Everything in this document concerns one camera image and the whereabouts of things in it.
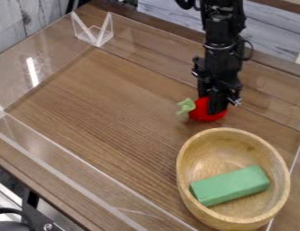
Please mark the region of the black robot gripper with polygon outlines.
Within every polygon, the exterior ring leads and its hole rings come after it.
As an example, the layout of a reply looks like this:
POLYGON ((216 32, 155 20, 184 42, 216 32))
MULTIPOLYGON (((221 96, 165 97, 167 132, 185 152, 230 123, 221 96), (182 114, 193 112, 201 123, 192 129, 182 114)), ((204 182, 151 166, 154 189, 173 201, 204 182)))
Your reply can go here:
POLYGON ((206 116, 214 116, 228 109, 229 103, 242 103, 244 85, 238 79, 242 69, 244 45, 205 45, 205 57, 193 58, 192 70, 197 78, 198 107, 206 116))

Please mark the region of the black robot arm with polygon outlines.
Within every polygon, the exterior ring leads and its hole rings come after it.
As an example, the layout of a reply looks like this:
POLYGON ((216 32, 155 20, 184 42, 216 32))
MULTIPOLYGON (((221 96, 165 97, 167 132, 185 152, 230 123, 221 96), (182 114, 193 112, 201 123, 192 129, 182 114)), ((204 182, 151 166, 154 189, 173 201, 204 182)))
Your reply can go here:
POLYGON ((197 78, 198 99, 196 113, 213 118, 228 112, 229 105, 242 102, 244 84, 238 78, 245 61, 242 37, 245 29, 244 0, 174 0, 180 8, 201 13, 205 31, 205 56, 193 58, 193 75, 197 78))

